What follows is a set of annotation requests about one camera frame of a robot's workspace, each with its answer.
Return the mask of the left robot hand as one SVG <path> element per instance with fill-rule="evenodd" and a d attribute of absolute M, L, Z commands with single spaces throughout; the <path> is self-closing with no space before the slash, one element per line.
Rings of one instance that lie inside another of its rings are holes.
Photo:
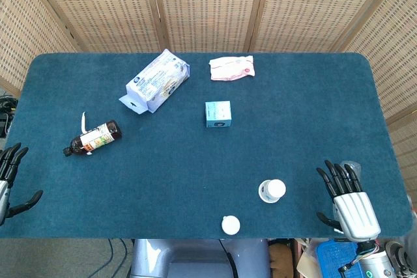
<path fill-rule="evenodd" d="M 28 147 L 21 148 L 21 143 L 16 143 L 12 147 L 1 150 L 1 225 L 6 219 L 21 214 L 34 207 L 43 195 L 42 190 L 38 190 L 28 201 L 17 206 L 10 206 L 10 194 L 18 173 L 22 158 L 29 151 Z"/>

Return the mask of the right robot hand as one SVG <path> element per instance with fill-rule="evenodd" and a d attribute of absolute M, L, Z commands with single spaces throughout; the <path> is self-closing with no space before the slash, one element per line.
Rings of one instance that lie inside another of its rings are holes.
<path fill-rule="evenodd" d="M 340 165 L 325 160 L 328 171 L 316 168 L 332 200 L 334 218 L 317 212 L 319 220 L 342 232 L 352 242 L 368 242 L 377 239 L 381 228 L 372 203 L 363 190 L 354 169 L 345 163 Z"/>

